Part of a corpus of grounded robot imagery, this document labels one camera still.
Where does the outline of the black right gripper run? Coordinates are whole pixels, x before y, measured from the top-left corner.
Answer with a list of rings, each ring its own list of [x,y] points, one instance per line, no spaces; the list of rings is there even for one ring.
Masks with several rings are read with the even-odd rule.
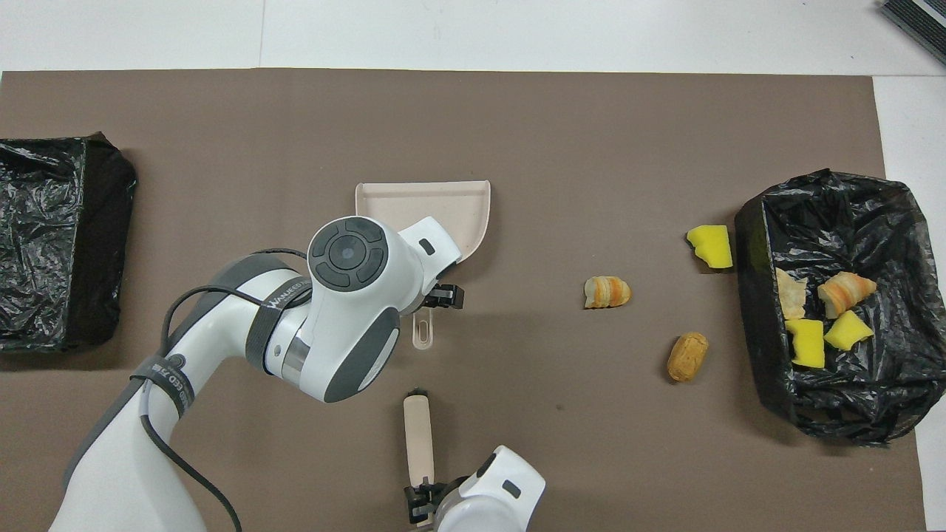
[[[451,482],[423,481],[416,487],[405,487],[404,496],[409,523],[418,526],[433,523],[443,500],[456,491],[467,478],[467,476],[460,476]]]

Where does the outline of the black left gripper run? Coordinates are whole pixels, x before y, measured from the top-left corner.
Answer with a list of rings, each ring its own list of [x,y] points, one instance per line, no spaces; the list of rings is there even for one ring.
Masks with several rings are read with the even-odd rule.
[[[464,289],[453,284],[435,284],[423,297],[422,307],[445,307],[462,310],[464,307]]]

